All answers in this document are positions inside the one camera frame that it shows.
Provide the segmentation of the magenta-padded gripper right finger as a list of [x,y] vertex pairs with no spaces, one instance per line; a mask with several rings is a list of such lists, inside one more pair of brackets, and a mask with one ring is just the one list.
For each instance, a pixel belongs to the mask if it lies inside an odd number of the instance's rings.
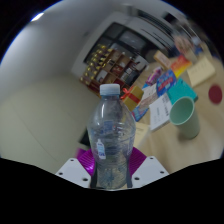
[[147,157],[137,148],[133,148],[128,164],[128,188],[141,188],[168,175],[156,157]]

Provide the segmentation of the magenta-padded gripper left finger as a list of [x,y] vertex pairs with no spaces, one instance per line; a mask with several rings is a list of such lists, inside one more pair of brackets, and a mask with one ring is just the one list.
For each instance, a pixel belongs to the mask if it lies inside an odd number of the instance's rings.
[[91,150],[79,149],[74,158],[69,158],[56,172],[59,176],[83,188],[96,186],[95,161]]

